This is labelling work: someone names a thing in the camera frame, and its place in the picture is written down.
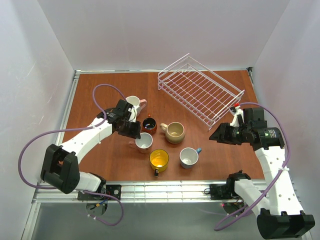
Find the dark brown glazed mug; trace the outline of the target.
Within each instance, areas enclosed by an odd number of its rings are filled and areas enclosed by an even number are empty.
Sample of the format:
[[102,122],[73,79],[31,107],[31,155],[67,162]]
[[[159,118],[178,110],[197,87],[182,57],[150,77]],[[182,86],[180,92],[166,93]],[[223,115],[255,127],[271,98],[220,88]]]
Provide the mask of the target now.
[[156,120],[148,114],[147,118],[142,122],[142,131],[152,135],[157,131],[157,127]]

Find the pink floral mug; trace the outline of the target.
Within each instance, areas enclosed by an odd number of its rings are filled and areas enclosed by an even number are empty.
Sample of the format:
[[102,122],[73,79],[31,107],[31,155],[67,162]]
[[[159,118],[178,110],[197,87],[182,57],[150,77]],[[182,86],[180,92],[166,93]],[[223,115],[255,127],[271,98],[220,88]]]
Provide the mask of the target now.
[[140,133],[140,138],[136,138],[134,141],[129,142],[129,146],[137,149],[140,153],[149,153],[153,145],[153,137],[147,133]]

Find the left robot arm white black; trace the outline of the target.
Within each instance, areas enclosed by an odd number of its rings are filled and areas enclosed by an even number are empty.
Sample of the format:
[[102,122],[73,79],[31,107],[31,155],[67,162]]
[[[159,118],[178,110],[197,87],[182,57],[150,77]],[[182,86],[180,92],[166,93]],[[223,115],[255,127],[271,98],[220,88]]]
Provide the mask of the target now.
[[116,107],[100,112],[89,125],[62,145],[51,144],[45,151],[40,178],[64,194],[76,191],[106,193],[106,180],[93,173],[81,172],[81,160],[96,145],[113,133],[140,139],[138,106],[120,99]]

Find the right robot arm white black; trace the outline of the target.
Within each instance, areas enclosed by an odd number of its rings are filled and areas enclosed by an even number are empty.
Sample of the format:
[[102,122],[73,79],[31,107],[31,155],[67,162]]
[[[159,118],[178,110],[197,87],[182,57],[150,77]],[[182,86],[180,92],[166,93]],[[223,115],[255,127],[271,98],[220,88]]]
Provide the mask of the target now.
[[306,214],[300,204],[289,174],[287,164],[291,149],[282,126],[268,127],[266,108],[254,103],[252,108],[241,109],[240,104],[230,108],[231,123],[221,123],[210,140],[228,145],[250,144],[261,165],[265,183],[259,191],[248,174],[231,173],[226,189],[244,200],[244,207],[223,218],[231,222],[215,226],[221,231],[253,212],[257,228],[265,240],[301,238],[315,226],[314,216]]

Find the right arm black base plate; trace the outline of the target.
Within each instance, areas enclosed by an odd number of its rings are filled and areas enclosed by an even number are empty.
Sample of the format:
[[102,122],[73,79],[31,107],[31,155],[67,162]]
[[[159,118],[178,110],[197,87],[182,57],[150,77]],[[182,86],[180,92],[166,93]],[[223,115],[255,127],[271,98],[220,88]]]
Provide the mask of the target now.
[[239,197],[237,194],[233,194],[226,184],[210,184],[203,193],[209,195],[211,200],[232,200]]

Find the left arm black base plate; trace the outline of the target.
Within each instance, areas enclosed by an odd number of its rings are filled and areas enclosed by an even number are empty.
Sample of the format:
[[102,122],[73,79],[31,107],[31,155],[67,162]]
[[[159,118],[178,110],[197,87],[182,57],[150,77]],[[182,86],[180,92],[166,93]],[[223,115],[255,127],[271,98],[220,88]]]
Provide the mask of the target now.
[[[98,193],[111,195],[118,200],[121,199],[122,186],[120,184],[107,184],[103,186],[101,189],[97,190]],[[79,201],[103,201],[107,199],[105,196],[100,195],[92,195],[88,193],[78,192],[77,200]]]

